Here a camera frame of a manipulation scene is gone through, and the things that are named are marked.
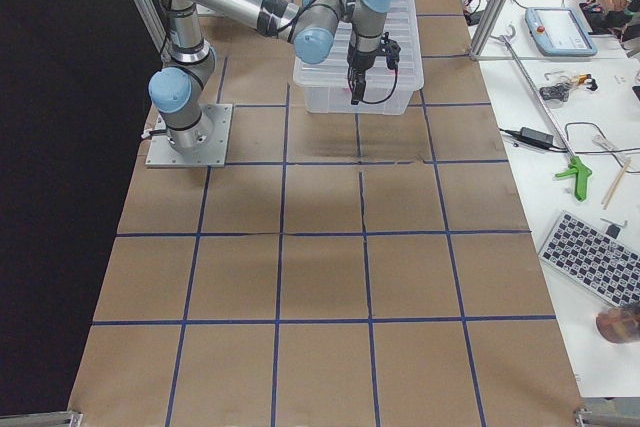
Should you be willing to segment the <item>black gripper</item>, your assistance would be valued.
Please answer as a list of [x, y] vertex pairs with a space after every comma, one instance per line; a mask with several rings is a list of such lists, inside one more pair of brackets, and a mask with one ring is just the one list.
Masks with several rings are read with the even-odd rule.
[[381, 37], [366, 37], [351, 34], [347, 53], [347, 79], [351, 91], [352, 105], [364, 101], [366, 72], [373, 67], [378, 57], [384, 57], [389, 70], [396, 70], [400, 61], [401, 47], [384, 32]]

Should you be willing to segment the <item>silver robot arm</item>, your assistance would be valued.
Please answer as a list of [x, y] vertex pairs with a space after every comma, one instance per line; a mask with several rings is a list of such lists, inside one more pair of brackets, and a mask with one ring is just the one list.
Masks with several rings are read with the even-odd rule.
[[267, 38], [292, 44], [307, 64], [329, 55], [339, 23], [350, 24], [347, 79], [353, 104], [363, 102], [366, 73], [379, 57], [398, 69], [400, 47], [385, 31], [391, 0], [161, 0], [169, 23], [170, 61], [148, 84], [165, 123], [166, 142], [179, 153], [201, 150], [213, 139], [215, 121], [198, 97], [215, 69], [215, 53], [204, 39], [197, 8], [203, 5]]

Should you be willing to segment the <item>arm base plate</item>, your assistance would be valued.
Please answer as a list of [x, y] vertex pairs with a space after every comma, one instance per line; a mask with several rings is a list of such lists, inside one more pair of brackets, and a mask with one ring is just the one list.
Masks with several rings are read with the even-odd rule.
[[228, 151], [233, 104], [201, 105], [199, 123], [189, 130], [169, 129], [156, 116], [145, 165], [151, 168], [224, 167]]

